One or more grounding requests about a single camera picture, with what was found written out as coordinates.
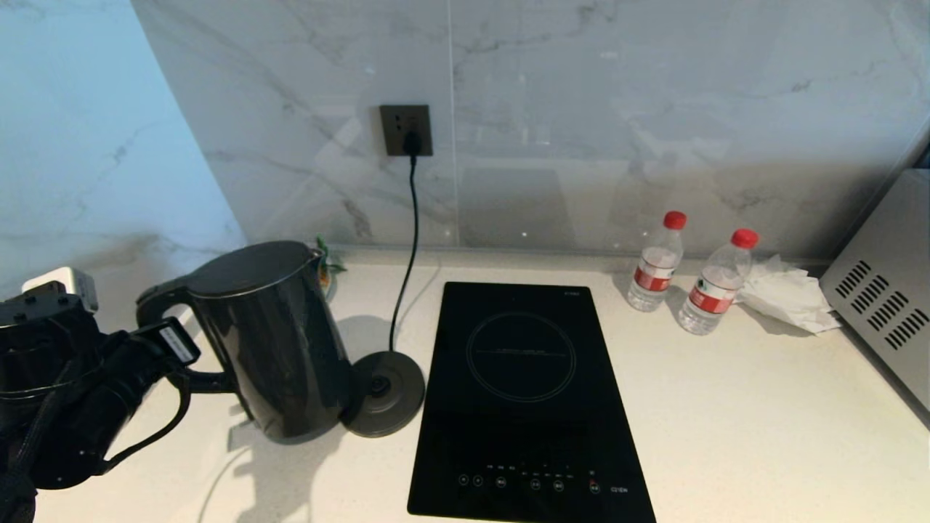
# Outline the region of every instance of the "tissue paper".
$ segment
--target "tissue paper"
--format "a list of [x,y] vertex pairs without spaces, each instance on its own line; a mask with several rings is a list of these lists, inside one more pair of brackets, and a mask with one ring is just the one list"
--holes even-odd
[[778,255],[752,268],[737,301],[815,334],[841,326],[817,279],[789,267]]

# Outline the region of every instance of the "plastic water bottle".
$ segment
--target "plastic water bottle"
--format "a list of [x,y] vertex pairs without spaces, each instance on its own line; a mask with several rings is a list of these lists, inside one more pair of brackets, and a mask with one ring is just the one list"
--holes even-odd
[[682,229],[688,217],[673,210],[665,215],[662,226],[649,236],[636,274],[627,292],[627,301],[638,311],[658,309],[669,290],[671,275],[682,260]]
[[717,328],[750,273],[750,249],[757,243],[759,235],[754,231],[737,229],[730,243],[711,254],[678,312],[678,323],[684,330],[703,336]]

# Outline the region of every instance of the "wall outlet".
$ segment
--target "wall outlet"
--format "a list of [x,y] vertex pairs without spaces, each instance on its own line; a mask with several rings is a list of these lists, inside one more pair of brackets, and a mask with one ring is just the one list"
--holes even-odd
[[379,108],[388,156],[407,156],[404,136],[412,130],[417,131],[422,141],[419,155],[432,156],[429,105],[381,105]]

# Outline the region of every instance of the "microwave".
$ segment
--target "microwave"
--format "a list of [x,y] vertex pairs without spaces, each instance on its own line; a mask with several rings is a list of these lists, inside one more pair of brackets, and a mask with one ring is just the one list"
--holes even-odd
[[863,354],[930,427],[930,171],[901,173],[820,286]]

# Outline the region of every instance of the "induction cooktop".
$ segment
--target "induction cooktop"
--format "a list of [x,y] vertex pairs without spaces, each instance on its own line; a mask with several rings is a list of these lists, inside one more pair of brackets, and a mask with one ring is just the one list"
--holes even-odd
[[407,511],[656,521],[587,288],[445,284]]

